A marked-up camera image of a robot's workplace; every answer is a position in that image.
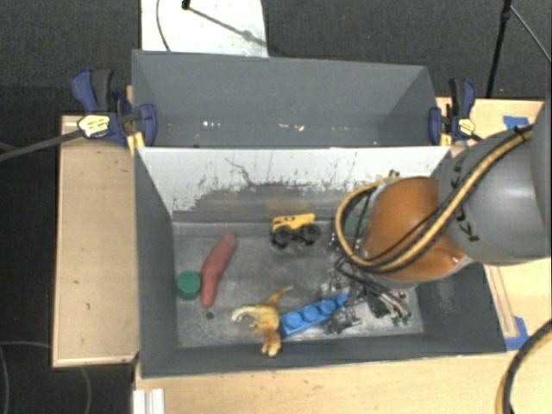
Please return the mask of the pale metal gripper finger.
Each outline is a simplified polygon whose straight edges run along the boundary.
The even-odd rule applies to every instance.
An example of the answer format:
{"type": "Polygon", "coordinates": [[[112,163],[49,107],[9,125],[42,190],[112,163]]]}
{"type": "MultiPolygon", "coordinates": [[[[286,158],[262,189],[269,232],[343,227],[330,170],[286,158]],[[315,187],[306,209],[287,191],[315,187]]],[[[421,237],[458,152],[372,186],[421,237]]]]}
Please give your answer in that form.
{"type": "Polygon", "coordinates": [[[329,332],[331,334],[341,334],[344,330],[360,324],[361,319],[357,316],[354,307],[343,306],[331,316],[329,320],[329,332]]]}
{"type": "Polygon", "coordinates": [[[337,271],[332,270],[321,284],[321,299],[345,301],[348,297],[349,289],[350,284],[348,279],[337,271]]]}

